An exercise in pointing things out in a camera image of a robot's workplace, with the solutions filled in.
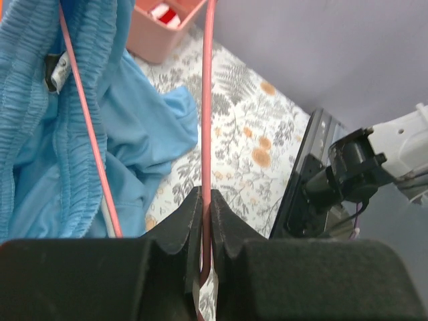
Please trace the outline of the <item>pink wire hanger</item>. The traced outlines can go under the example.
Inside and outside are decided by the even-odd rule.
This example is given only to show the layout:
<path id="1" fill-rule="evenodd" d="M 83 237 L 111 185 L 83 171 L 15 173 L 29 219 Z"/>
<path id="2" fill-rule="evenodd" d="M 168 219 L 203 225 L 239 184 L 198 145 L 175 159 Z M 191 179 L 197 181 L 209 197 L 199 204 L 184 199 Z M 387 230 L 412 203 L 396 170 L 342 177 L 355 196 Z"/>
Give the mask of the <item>pink wire hanger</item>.
<path id="1" fill-rule="evenodd" d="M 202 81 L 202 103 L 201 103 L 201 263 L 202 268 L 199 271 L 199 285 L 201 288 L 207 281 L 209 271 L 211 269 L 211 64 L 212 64 L 212 46 L 213 46 L 213 24 L 215 15 L 215 1 L 209 1 L 206 11 L 205 30 L 203 39 L 203 81 Z M 96 164 L 97 173 L 102 188 L 103 195 L 106 197 L 107 215 L 106 226 L 109 232 L 113 232 L 113 239 L 87 239 L 88 244 L 84 249 L 93 249 L 96 245 L 120 245 L 123 242 L 120 238 L 123 236 L 120 222 L 118 219 L 117 211 L 115 208 L 114 200 L 110 190 L 110 185 L 106 176 L 104 163 L 100 154 L 98 141 L 94 132 L 90 110 L 84 87 L 82 85 L 78 63 L 76 61 L 74 49 L 72 46 L 71 37 L 69 35 L 66 19 L 62 7 L 59 7 L 60 25 L 63 33 L 67 53 L 70 58 L 71 68 L 94 155 L 94 162 Z M 124 298 L 122 292 L 114 292 L 111 288 L 102 291 L 107 294 L 107 300 L 95 301 L 89 305 L 91 311 L 95 308 L 101 308 L 99 316 L 94 317 L 94 320 L 134 320 L 135 317 L 131 316 L 133 312 L 138 312 L 138 308 L 133 308 L 131 303 L 134 300 L 131 298 L 126 300 L 125 303 L 116 302 L 115 298 Z"/>

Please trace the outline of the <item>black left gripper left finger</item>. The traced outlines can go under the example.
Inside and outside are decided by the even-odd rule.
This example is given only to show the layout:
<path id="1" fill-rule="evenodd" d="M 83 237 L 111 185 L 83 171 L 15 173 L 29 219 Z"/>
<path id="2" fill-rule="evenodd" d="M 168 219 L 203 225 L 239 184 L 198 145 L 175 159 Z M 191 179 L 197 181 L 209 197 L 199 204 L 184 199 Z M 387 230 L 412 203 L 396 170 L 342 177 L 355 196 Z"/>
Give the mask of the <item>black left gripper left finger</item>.
<path id="1" fill-rule="evenodd" d="M 2 320 L 196 320 L 202 199 L 137 238 L 15 239 L 1 246 Z"/>

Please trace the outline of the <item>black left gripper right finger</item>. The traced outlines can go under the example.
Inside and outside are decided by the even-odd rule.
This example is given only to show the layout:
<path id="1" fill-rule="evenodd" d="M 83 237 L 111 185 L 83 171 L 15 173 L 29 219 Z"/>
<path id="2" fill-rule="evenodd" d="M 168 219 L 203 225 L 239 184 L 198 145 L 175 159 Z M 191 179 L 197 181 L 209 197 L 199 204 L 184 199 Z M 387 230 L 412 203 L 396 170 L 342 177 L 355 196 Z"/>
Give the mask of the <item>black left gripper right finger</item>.
<path id="1" fill-rule="evenodd" d="M 266 239 L 211 193 L 218 320 L 425 320 L 400 257 L 369 240 Z"/>

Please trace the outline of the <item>light blue shorts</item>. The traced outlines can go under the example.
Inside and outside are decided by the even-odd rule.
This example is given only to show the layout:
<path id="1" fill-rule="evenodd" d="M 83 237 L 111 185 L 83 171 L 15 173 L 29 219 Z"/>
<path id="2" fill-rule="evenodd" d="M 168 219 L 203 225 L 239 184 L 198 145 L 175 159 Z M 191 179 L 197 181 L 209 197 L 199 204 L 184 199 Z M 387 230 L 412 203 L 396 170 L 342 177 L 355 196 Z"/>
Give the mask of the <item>light blue shorts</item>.
<path id="1" fill-rule="evenodd" d="M 45 84 L 64 17 L 125 237 L 198 141 L 185 87 L 160 94 L 126 50 L 133 1 L 12 1 L 1 21 L 1 240 L 106 237 L 102 186 L 73 76 Z"/>

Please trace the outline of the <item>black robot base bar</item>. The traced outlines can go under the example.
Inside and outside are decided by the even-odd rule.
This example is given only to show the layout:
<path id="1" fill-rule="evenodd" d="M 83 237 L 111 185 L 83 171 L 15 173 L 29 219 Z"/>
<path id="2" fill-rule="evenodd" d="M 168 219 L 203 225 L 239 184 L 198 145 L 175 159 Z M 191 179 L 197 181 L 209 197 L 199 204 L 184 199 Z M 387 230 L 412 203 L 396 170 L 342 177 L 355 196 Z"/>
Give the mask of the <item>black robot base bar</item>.
<path id="1" fill-rule="evenodd" d="M 325 177 L 328 148 L 342 129 L 341 123 L 324 109 L 311 113 L 270 239 L 312 238 L 324 232 L 331 206 L 315 186 Z"/>

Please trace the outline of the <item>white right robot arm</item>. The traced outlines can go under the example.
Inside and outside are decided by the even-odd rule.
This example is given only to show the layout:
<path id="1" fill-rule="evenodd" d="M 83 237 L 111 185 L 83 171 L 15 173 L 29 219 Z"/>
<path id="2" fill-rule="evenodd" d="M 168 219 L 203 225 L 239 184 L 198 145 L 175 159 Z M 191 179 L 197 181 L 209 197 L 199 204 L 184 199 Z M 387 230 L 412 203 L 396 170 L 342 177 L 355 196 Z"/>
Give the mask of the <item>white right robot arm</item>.
<path id="1" fill-rule="evenodd" d="M 317 210 L 343 201 L 368 205 L 384 185 L 394 184 L 410 201 L 427 192 L 427 106 L 402 117 L 358 129 L 328 149 L 330 164 L 304 183 Z"/>

